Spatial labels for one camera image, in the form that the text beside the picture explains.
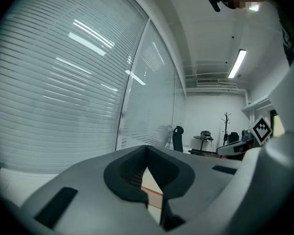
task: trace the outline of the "black chair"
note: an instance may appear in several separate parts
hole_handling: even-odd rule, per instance
[[[184,133],[184,129],[181,126],[177,126],[173,130],[172,142],[173,142],[173,149],[175,151],[183,152],[183,144],[182,144],[182,134],[183,133]]]
[[[240,136],[237,132],[231,132],[230,135],[227,136],[227,143],[234,143],[240,139]]]

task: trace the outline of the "ceiling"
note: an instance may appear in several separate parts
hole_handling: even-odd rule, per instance
[[[220,4],[213,10],[208,0],[155,0],[162,10],[179,47],[187,79],[196,74],[227,77],[239,49],[247,55],[238,72],[240,79],[259,70],[282,48],[282,33],[273,6],[264,3],[257,12],[231,10]]]

